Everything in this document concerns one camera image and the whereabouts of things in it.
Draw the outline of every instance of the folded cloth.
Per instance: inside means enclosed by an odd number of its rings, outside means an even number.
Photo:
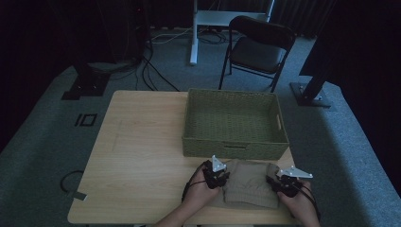
[[[277,194],[266,182],[268,173],[272,176],[277,166],[245,160],[231,160],[225,163],[230,178],[222,187],[220,195],[212,206],[237,209],[278,208]]]

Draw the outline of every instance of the woven basket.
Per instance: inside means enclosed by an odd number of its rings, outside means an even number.
[[[288,145],[275,94],[189,90],[184,156],[278,160]]]

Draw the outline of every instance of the chair backrest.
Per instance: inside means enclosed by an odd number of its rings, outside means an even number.
[[[286,26],[256,20],[248,16],[235,17],[230,22],[229,28],[230,31],[236,30],[256,42],[279,46],[286,51],[291,49],[296,38],[295,33]]]

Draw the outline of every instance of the gray carpet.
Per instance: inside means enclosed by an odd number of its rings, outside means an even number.
[[[310,80],[298,74],[312,45],[313,41],[297,39],[275,93],[294,161],[314,175],[311,182],[323,215],[322,226],[401,226],[401,200],[340,89],[324,85],[334,106],[328,110],[296,103],[289,83]],[[190,66],[190,40],[175,39],[155,44],[151,62],[180,91],[217,88],[225,48],[226,44],[200,43],[198,64]],[[73,199],[61,190],[60,180],[73,170],[84,170],[113,92],[149,90],[142,68],[143,64],[136,71],[113,74],[104,96],[83,96],[76,101],[61,100],[77,76],[74,68],[54,79],[0,154],[0,226],[74,226],[67,221]],[[150,68],[149,73],[158,90],[173,91],[154,70]],[[268,84],[268,79],[234,71],[224,80],[223,89],[265,92],[270,90]],[[94,126],[76,126],[80,114],[97,114]],[[78,187],[79,179],[73,175],[66,186]]]

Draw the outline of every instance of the tabletop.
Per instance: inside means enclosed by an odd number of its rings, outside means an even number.
[[[104,117],[78,192],[71,223],[151,224],[181,202],[207,158],[183,157],[186,92],[117,91]],[[289,148],[276,163],[290,167]],[[186,224],[294,224],[285,205],[239,210],[206,206]]]

